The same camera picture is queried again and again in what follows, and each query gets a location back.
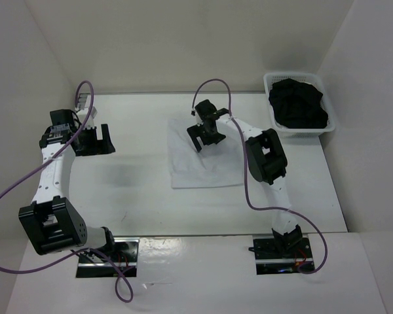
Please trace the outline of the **white skirt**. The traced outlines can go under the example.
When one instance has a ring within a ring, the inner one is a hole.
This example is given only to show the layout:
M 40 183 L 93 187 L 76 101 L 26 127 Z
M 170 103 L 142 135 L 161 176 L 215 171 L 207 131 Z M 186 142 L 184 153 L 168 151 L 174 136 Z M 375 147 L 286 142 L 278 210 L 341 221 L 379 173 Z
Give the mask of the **white skirt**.
M 244 182 L 242 144 L 227 137 L 200 152 L 187 133 L 190 118 L 171 118 L 167 127 L 167 147 L 171 187 L 219 188 Z

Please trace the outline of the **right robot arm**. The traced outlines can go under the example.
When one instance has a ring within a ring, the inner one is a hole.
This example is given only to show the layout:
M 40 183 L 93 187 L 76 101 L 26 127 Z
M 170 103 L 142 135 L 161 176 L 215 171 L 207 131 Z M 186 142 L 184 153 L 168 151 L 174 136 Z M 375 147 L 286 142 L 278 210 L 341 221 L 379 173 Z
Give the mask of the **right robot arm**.
M 193 105 L 191 114 L 197 122 L 187 128 L 187 133 L 197 152 L 203 146 L 219 144 L 228 135 L 242 142 L 245 193 L 248 193 L 249 176 L 263 187 L 269 207 L 276 211 L 272 222 L 272 250 L 281 257 L 290 256 L 303 235 L 296 218 L 290 213 L 285 180 L 288 159 L 277 132 L 271 128 L 262 130 L 235 118 L 228 109 L 217 109 L 207 99 Z

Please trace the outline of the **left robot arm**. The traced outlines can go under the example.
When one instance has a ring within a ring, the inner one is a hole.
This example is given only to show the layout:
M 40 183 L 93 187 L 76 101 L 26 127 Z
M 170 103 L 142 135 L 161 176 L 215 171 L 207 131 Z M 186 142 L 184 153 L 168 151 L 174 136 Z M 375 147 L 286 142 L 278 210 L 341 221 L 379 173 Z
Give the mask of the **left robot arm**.
M 29 206 L 20 208 L 18 218 L 37 254 L 46 255 L 76 247 L 89 247 L 102 261 L 117 255 L 111 231 L 88 227 L 69 201 L 69 182 L 74 159 L 115 152 L 107 124 L 99 139 L 94 124 L 96 110 L 50 112 L 49 126 L 39 141 L 45 168 Z

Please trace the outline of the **white plastic laundry basket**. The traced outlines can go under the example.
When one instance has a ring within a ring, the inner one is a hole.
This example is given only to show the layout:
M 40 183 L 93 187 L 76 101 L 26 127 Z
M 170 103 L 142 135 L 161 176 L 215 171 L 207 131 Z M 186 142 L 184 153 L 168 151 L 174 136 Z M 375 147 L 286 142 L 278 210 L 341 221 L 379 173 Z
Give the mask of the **white plastic laundry basket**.
M 335 130 L 335 118 L 333 107 L 324 88 L 323 82 L 318 75 L 312 73 L 302 73 L 294 71 L 269 72 L 263 76 L 265 94 L 270 95 L 272 85 L 284 79 L 293 79 L 297 82 L 307 83 L 323 93 L 320 100 L 320 106 L 328 114 L 327 125 L 324 128 L 287 128 L 279 124 L 274 117 L 274 110 L 271 104 L 268 104 L 268 110 L 271 118 L 272 127 L 281 137 L 315 137 L 323 133 L 329 133 Z

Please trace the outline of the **black skirt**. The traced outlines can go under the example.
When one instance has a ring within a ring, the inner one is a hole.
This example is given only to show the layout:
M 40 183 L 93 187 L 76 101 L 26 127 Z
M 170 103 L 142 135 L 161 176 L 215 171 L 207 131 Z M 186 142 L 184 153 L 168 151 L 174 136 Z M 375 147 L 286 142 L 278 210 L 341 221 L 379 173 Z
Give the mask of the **black skirt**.
M 272 84 L 269 102 L 274 119 L 289 129 L 323 129 L 328 113 L 322 108 L 323 93 L 305 82 L 286 78 Z

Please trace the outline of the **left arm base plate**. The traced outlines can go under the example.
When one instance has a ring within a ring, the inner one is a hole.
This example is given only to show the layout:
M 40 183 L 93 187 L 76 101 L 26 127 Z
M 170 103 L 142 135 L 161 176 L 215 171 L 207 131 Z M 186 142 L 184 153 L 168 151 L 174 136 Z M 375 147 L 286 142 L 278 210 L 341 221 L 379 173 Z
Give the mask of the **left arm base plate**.
M 136 277 L 138 264 L 138 237 L 115 237 L 115 251 L 108 257 L 125 275 Z M 116 278 L 118 273 L 104 258 L 94 253 L 82 253 L 78 259 L 76 278 Z

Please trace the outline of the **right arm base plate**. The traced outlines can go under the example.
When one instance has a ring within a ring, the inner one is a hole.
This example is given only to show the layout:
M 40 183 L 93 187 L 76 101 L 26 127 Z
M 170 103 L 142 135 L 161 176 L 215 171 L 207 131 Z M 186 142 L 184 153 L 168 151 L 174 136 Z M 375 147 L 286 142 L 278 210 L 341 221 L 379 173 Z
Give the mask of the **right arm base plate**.
M 299 270 L 306 272 L 315 270 L 310 241 L 307 237 L 285 253 L 278 252 L 272 236 L 253 237 L 253 244 L 248 250 L 254 254 L 258 275 L 291 274 L 299 273 Z

